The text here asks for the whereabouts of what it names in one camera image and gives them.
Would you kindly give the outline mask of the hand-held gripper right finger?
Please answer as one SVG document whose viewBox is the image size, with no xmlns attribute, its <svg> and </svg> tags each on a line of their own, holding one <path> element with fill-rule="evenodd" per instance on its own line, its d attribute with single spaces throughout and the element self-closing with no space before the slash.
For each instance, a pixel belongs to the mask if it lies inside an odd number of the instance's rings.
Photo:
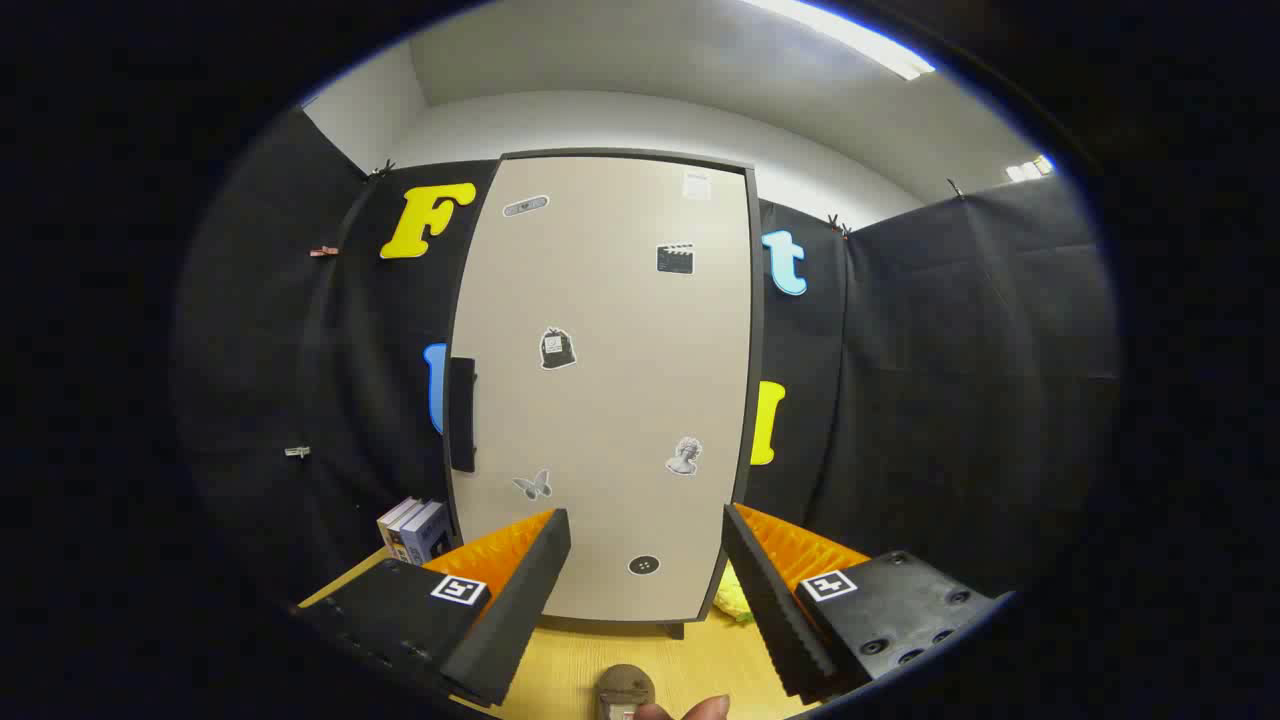
<svg viewBox="0 0 1280 720">
<path fill-rule="evenodd" d="M 908 551 L 874 557 L 741 503 L 722 544 L 783 691 L 826 702 L 937 656 L 1004 606 Z"/>
</svg>

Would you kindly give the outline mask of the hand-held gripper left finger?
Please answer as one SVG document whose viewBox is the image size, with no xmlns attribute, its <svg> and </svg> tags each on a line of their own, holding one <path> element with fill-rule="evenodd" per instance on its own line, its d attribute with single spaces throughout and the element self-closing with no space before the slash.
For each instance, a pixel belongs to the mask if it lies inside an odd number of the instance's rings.
<svg viewBox="0 0 1280 720">
<path fill-rule="evenodd" d="M 547 510 L 422 565 L 383 559 L 298 619 L 422 694 L 502 705 L 570 548 L 567 511 Z"/>
</svg>

